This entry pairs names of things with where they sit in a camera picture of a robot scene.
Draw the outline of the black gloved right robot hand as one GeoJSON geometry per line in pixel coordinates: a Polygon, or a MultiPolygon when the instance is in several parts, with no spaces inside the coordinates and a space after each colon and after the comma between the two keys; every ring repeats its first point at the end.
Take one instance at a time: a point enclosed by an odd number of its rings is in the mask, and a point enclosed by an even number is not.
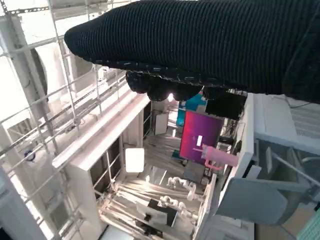
{"type": "Polygon", "coordinates": [[[141,0],[64,34],[77,57],[124,70],[163,101],[229,89],[320,102],[317,0],[141,0]]]}

